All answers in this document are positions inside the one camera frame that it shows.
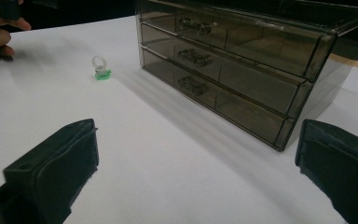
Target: translucent plastic drawer organizer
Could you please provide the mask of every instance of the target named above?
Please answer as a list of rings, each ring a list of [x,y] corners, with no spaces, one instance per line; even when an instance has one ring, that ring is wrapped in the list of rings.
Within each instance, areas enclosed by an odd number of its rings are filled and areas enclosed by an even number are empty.
[[[137,0],[141,66],[277,150],[358,59],[358,7]]]

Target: small green object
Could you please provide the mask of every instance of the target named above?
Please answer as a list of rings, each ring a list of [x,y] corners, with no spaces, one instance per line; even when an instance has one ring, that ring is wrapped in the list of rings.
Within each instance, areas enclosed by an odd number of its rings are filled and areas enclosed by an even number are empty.
[[[95,78],[97,78],[97,80],[106,80],[106,79],[110,78],[111,73],[112,73],[111,70],[105,70],[104,72],[96,71]]]
[[[100,60],[103,64],[97,64],[97,60]],[[107,80],[110,78],[111,70],[106,70],[106,60],[100,56],[92,58],[92,65],[95,67],[95,78],[97,80]]]

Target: drawer handle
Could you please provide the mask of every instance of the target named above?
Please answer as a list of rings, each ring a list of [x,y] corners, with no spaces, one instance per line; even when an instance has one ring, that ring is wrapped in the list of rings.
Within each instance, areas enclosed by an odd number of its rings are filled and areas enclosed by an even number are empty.
[[[208,91],[208,88],[205,85],[194,80],[192,77],[182,77],[176,82],[176,85],[193,96],[201,96]]]
[[[196,67],[203,67],[213,62],[211,55],[198,54],[194,49],[181,50],[178,52],[178,57],[192,62]]]
[[[179,20],[179,29],[195,30],[197,35],[208,35],[212,31],[212,24],[209,22],[195,23],[190,18],[182,18]]]

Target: white tabletop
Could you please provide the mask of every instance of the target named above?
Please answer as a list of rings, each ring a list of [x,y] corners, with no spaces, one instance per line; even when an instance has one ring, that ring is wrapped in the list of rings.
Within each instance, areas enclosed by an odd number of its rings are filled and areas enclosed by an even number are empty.
[[[65,223],[343,223],[283,153],[141,69],[135,18],[12,35],[0,60],[2,170],[62,126],[94,119],[99,171]],[[112,77],[94,78],[103,56]],[[318,120],[358,135],[358,68]]]

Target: drawer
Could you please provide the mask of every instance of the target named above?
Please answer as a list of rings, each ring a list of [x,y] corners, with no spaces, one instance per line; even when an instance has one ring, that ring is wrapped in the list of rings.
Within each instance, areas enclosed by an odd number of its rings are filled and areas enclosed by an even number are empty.
[[[249,97],[295,118],[310,90],[306,79],[294,77],[260,63],[235,60],[180,37],[142,24],[142,45],[174,63],[211,78],[216,86]]]
[[[143,49],[143,58],[147,71],[249,133],[276,148],[287,141],[293,125],[290,119],[221,89],[147,49]]]
[[[317,76],[334,39],[207,7],[142,1],[145,23],[310,80]]]

